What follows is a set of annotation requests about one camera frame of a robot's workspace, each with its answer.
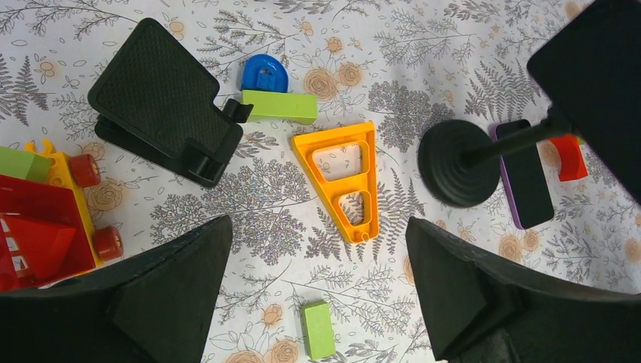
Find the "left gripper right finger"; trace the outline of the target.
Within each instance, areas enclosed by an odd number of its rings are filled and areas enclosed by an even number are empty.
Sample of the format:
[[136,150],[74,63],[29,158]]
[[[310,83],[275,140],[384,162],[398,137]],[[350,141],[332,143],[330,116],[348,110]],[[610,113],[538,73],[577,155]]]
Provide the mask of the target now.
[[575,284],[410,218],[432,354],[449,362],[638,362],[640,297]]

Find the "black pole stand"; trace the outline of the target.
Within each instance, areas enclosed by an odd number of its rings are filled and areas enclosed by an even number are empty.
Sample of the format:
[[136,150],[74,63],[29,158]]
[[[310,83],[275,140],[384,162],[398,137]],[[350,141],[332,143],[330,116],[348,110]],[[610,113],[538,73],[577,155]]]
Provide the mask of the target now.
[[571,122],[553,108],[536,126],[496,141],[474,123],[448,119],[421,138],[417,154],[420,178],[431,195],[448,206],[477,206],[497,188],[501,157],[572,132]]

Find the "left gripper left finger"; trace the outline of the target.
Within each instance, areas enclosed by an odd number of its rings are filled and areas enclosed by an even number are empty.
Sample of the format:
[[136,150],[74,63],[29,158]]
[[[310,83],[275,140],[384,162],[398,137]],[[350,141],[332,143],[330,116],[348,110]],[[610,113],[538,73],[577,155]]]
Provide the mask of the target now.
[[45,289],[1,295],[3,362],[199,362],[233,241],[220,216]]

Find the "black phone purple case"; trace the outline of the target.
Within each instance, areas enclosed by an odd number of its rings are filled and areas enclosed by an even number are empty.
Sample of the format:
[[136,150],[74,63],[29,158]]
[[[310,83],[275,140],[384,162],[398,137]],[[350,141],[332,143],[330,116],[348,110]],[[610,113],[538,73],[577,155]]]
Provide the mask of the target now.
[[547,179],[535,143],[501,157],[500,171],[517,228],[526,230],[554,217]]

